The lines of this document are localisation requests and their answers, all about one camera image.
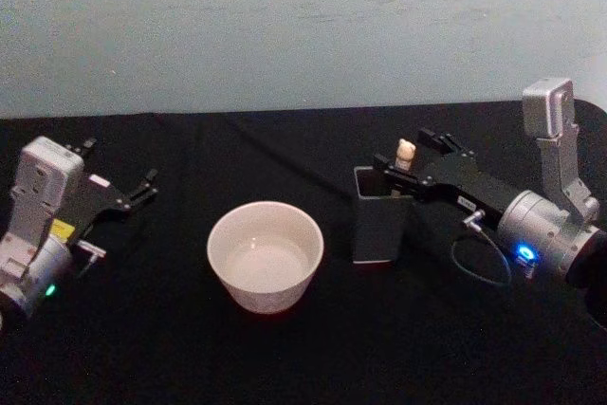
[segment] black tablecloth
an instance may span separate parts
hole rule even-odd
[[[607,119],[577,110],[580,175],[605,204]],[[430,249],[390,267],[351,264],[353,167],[422,126],[457,135],[496,177],[542,190],[517,101],[0,121],[2,230],[16,158],[37,135],[94,136],[87,172],[129,190],[156,167],[161,191],[125,224],[97,227],[106,260],[3,340],[0,402],[605,402],[607,333],[581,292],[520,270],[506,289],[471,280],[449,261],[458,210],[429,207]],[[206,259],[213,223],[255,200],[302,208],[325,238],[302,300],[274,317],[240,309]]]

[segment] metal bracket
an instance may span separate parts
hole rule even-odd
[[[574,220],[598,216],[598,201],[578,174],[578,132],[573,84],[566,78],[544,78],[523,92],[524,130],[542,154],[543,191]]]
[[[158,193],[152,185],[156,175],[156,170],[149,171],[136,189],[123,193],[103,177],[83,174],[78,190],[55,214],[56,221],[69,227],[64,238],[67,246],[77,244],[96,222],[121,219],[150,202]]]
[[[476,164],[476,154],[449,133],[436,134],[422,128],[417,143],[440,157],[417,171],[398,169],[388,158],[376,154],[373,168],[386,184],[402,194],[421,200],[442,200],[470,212],[482,210],[484,224],[495,229],[518,190]]]

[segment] light blue wall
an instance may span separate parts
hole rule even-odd
[[[520,98],[607,108],[607,0],[0,0],[0,117]]]

